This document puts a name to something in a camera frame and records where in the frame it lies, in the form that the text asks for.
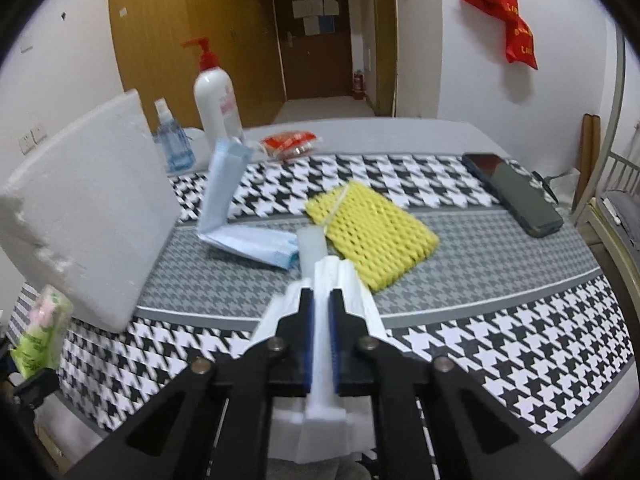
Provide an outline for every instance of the metal bolt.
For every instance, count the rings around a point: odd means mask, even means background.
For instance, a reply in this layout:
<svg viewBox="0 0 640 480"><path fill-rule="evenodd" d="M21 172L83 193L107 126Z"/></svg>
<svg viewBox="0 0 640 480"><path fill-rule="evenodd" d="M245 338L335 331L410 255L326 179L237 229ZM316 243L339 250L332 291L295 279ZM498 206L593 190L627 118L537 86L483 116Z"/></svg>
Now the metal bolt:
<svg viewBox="0 0 640 480"><path fill-rule="evenodd" d="M287 344L284 342L284 339L281 337L271 337L267 341L267 348L272 352L282 352Z"/></svg>
<svg viewBox="0 0 640 480"><path fill-rule="evenodd" d="M378 348L379 344L380 341L375 337L371 337L370 335L363 336L358 341L358 346L360 346L360 349L364 350L365 352L371 352L372 350L375 350L376 348Z"/></svg>
<svg viewBox="0 0 640 480"><path fill-rule="evenodd" d="M198 357L193 363L191 363L191 371L198 375L204 375L209 370L213 363L204 357Z"/></svg>
<svg viewBox="0 0 640 480"><path fill-rule="evenodd" d="M436 357L433 360L433 367L436 368L437 371L447 373L453 370L456 366L455 362L453 362L448 357L441 355L440 357Z"/></svg>

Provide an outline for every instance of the white pump bottle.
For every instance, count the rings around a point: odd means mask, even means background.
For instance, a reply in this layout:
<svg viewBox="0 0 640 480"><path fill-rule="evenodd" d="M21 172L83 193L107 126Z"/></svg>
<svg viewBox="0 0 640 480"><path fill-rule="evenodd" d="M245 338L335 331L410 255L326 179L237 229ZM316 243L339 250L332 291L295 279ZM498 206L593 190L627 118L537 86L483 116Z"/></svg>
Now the white pump bottle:
<svg viewBox="0 0 640 480"><path fill-rule="evenodd" d="M196 38L182 44L193 45L202 48L201 72L193 86L193 94L211 149L215 149L216 141L221 137L235 137L243 142L242 123L229 74L220 68L218 56L209 51L208 38Z"/></svg>

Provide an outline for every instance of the bottle label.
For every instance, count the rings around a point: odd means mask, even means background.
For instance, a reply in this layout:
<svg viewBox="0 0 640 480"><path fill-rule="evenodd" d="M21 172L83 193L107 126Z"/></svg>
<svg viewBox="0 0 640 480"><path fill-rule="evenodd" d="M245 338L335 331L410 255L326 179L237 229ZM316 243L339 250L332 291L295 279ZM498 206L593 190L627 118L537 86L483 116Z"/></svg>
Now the bottle label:
<svg viewBox="0 0 640 480"><path fill-rule="evenodd" d="M241 141L244 141L236 96L229 87L226 87L226 95L220 99L220 111L222 112L222 119L227 136L237 137Z"/></svg>

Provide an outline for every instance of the yellow foam net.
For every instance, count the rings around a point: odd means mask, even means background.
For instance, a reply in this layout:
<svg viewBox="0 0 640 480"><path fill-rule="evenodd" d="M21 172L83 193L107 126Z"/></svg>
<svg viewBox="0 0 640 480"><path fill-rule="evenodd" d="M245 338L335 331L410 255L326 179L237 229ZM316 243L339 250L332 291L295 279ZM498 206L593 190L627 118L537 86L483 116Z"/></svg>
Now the yellow foam net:
<svg viewBox="0 0 640 480"><path fill-rule="evenodd" d="M306 212L316 224L335 214L326 236L370 290L391 285L436 250L438 237L418 219L359 182L346 185L313 197Z"/></svg>

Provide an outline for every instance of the black phone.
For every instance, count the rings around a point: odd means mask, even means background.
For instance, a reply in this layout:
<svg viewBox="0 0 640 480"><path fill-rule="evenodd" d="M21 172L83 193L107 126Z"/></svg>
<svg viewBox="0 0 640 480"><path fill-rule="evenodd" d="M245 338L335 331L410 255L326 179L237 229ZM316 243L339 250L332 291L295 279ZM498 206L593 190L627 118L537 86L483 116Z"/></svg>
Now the black phone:
<svg viewBox="0 0 640 480"><path fill-rule="evenodd" d="M535 238L560 230L564 220L529 179L493 153L465 153L462 164L494 193L522 228Z"/></svg>

